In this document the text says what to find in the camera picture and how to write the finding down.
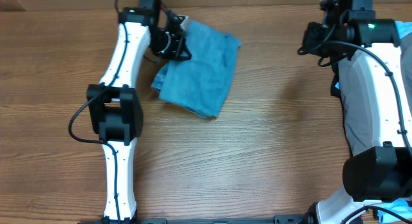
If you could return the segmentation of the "light blue denim jeans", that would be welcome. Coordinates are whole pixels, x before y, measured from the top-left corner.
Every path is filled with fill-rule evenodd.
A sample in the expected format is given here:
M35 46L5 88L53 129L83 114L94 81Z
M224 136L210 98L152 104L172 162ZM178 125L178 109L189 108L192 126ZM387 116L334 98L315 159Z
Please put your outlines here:
M158 98L202 117L218 117L234 78L241 41L229 33L192 21L188 61L169 61L151 84Z

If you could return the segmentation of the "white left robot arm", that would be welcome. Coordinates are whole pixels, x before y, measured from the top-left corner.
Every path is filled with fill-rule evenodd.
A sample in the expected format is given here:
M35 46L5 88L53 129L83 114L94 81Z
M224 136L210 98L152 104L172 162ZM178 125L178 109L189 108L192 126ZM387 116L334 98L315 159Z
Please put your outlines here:
M185 43L189 17L169 11L165 28L158 26L158 18L157 12L140 8L125 8L119 14L109 67L86 93L93 130L106 161L107 200L101 223L136 223L133 160L144 121L136 83L146 50L164 59L191 58Z

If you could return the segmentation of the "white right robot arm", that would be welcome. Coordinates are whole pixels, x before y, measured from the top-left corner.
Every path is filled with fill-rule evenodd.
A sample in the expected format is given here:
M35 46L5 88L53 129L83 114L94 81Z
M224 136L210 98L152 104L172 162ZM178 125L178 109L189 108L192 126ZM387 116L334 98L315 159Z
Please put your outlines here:
M401 66L405 51L391 19L309 23L300 54L329 58L351 157L342 186L314 203L304 223L349 223L411 196L411 105Z

